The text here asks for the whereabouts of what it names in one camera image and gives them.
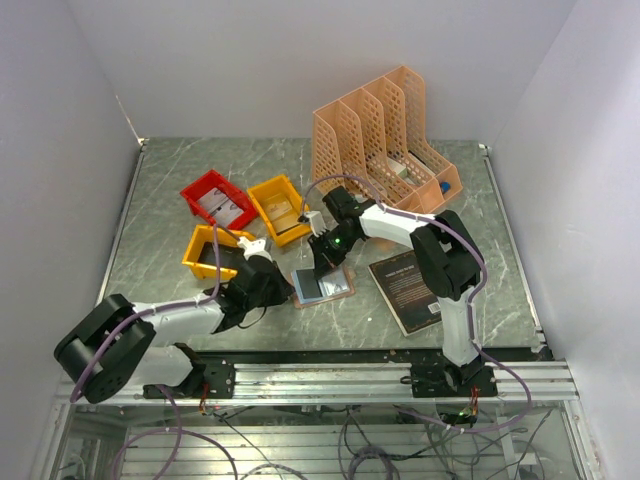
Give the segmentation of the silver VIP credit card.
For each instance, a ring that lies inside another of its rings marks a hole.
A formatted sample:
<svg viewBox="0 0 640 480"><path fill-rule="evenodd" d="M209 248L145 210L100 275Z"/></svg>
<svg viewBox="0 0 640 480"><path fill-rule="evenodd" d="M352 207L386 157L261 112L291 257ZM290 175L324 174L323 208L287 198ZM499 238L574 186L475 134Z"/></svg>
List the silver VIP credit card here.
<svg viewBox="0 0 640 480"><path fill-rule="evenodd" d="M324 297L333 297L350 289L348 277L343 268L336 269L318 281Z"/></svg>

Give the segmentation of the red plastic bin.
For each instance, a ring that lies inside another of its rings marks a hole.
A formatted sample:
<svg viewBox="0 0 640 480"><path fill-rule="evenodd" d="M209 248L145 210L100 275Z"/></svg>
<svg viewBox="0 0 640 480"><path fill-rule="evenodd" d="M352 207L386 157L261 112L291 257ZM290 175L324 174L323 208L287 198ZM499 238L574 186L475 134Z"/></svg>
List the red plastic bin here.
<svg viewBox="0 0 640 480"><path fill-rule="evenodd" d="M242 230L258 217L248 195L215 170L209 170L180 195L191 213L209 225Z"/></svg>

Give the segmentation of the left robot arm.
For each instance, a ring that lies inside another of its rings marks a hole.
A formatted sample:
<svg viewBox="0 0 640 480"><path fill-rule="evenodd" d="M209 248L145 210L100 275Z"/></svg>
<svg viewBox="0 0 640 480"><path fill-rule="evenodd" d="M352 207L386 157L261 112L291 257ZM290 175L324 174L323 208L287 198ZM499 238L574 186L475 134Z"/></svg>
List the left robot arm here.
<svg viewBox="0 0 640 480"><path fill-rule="evenodd" d="M187 339L235 328L251 311L282 305L293 293L275 261L252 256L229 281L187 299L103 298L58 343L54 358L74 383L71 402L98 404L127 385L142 386L146 395L197 396L213 382Z"/></svg>

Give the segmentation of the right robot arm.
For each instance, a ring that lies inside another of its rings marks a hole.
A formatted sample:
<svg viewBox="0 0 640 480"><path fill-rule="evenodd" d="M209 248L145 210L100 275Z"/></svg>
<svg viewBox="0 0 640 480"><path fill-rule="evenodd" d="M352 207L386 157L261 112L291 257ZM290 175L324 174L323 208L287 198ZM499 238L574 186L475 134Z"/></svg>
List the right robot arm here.
<svg viewBox="0 0 640 480"><path fill-rule="evenodd" d="M358 240L379 238L413 250L426 287L436 296L444 329L443 354L451 363L440 373L450 394L465 394L476 383L470 366L480 356L476 337L475 298L488 280L484 258L458 214L418 214L380 201L359 201L343 187L326 194L323 203L336 226L328 229L318 211L302 211L311 226L308 239L314 274L324 276L346 259Z"/></svg>

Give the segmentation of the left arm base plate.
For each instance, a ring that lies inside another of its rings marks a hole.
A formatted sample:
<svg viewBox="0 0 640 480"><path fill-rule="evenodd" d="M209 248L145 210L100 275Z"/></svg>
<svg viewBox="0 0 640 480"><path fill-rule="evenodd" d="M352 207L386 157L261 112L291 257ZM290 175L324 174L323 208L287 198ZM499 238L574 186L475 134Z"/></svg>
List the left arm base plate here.
<svg viewBox="0 0 640 480"><path fill-rule="evenodd" d="M144 399L161 399L169 393L179 399L230 399L235 388L236 369L228 363L200 365L177 386L149 384L143 387Z"/></svg>

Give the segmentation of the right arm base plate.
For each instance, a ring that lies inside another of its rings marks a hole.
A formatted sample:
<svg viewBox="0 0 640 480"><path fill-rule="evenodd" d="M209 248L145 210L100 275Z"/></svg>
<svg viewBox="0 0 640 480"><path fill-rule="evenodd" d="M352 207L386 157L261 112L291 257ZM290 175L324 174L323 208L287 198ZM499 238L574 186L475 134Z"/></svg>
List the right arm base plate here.
<svg viewBox="0 0 640 480"><path fill-rule="evenodd" d="M494 372L477 358L458 367L448 360L413 364L400 383L411 387L414 398L495 397L498 394Z"/></svg>

